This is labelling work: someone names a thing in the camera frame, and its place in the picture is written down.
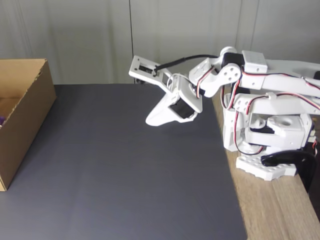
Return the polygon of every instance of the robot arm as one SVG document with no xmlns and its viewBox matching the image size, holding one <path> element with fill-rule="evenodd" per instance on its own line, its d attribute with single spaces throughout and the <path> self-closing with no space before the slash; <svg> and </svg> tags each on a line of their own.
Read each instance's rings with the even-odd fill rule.
<svg viewBox="0 0 320 240">
<path fill-rule="evenodd" d="M 195 66 L 188 77 L 171 74 L 138 56 L 129 74 L 165 92 L 146 118 L 151 126 L 193 121 L 202 112 L 202 96 L 211 98 L 221 89 L 224 147 L 242 154 L 237 158 L 237 168 L 265 180 L 294 175 L 296 167 L 288 163 L 297 160 L 293 156 L 307 156 L 301 150 L 308 142 L 313 148 L 316 144 L 310 114 L 320 115 L 320 64 L 266 60 L 262 53 L 240 54 L 233 47 L 225 47 L 219 57 L 206 58 Z M 226 85 L 233 86 L 231 94 L 224 94 Z M 238 92 L 239 87 L 250 93 Z M 266 160 L 274 163 L 277 154 L 281 158 L 291 156 L 290 161 L 266 167 Z"/>
</svg>

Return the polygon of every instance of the white plastic bracket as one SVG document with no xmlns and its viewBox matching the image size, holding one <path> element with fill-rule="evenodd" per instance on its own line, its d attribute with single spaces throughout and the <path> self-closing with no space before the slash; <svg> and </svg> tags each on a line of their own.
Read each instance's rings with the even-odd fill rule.
<svg viewBox="0 0 320 240">
<path fill-rule="evenodd" d="M 189 73 L 189 79 L 197 85 L 203 74 L 210 69 L 209 61 L 200 63 L 196 68 Z M 207 98 L 213 97 L 221 86 L 235 83 L 241 77 L 241 70 L 238 65 L 229 63 L 218 74 L 214 71 L 209 74 L 200 85 L 200 88 L 205 90 L 204 96 Z"/>
<path fill-rule="evenodd" d="M 159 64 L 156 62 L 147 60 L 140 56 L 134 56 L 129 70 L 129 75 L 133 78 L 157 85 L 166 93 L 171 94 L 171 90 L 163 82 L 164 74 L 169 77 L 171 73 L 168 70 L 161 70 L 156 73 L 154 69 L 157 65 Z"/>
<path fill-rule="evenodd" d="M 294 176 L 297 168 L 294 164 L 279 164 L 278 166 L 264 166 L 261 163 L 261 156 L 266 153 L 260 153 L 259 155 L 243 155 L 236 159 L 235 167 L 242 169 L 247 173 L 253 174 L 258 178 L 265 181 L 271 181 L 273 179 L 280 178 L 282 176 Z"/>
<path fill-rule="evenodd" d="M 260 52 L 242 51 L 244 71 L 250 74 L 265 74 L 268 71 L 265 56 Z"/>
</svg>

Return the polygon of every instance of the gray mat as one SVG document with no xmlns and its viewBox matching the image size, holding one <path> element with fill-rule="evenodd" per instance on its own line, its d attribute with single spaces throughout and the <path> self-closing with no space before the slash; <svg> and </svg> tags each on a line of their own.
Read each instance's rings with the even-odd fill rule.
<svg viewBox="0 0 320 240">
<path fill-rule="evenodd" d="M 8 192 L 3 240 L 244 240 L 212 102 L 148 126 L 152 85 L 63 85 Z"/>
</svg>

